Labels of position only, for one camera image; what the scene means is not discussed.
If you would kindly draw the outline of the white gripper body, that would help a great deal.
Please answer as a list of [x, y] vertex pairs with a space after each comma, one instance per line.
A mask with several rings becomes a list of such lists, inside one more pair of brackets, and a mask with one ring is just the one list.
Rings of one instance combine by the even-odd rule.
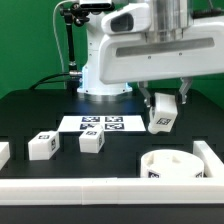
[[172, 42], [152, 43], [144, 33], [105, 35], [98, 68], [105, 84], [224, 73], [224, 16], [197, 19]]

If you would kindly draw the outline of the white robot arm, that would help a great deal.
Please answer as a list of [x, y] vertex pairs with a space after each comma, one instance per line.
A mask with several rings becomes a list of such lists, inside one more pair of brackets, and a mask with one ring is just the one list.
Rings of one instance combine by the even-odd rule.
[[102, 12], [97, 69], [105, 84], [180, 78], [184, 103], [194, 76], [224, 73], [224, 12], [197, 10], [191, 0], [80, 0], [86, 13]]

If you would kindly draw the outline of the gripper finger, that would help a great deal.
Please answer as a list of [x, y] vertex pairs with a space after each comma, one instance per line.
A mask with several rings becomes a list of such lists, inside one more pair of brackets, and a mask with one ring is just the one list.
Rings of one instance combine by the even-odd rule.
[[148, 83], [146, 81], [139, 82], [138, 88], [142, 95], [144, 96], [144, 103], [145, 105], [150, 108], [153, 105], [153, 97], [148, 91]]
[[181, 86], [180, 89], [178, 91], [178, 95], [177, 95], [177, 102], [179, 104], [185, 104], [187, 101], [187, 92], [190, 89], [191, 85], [192, 85], [192, 78], [191, 77], [184, 77], [181, 79]]

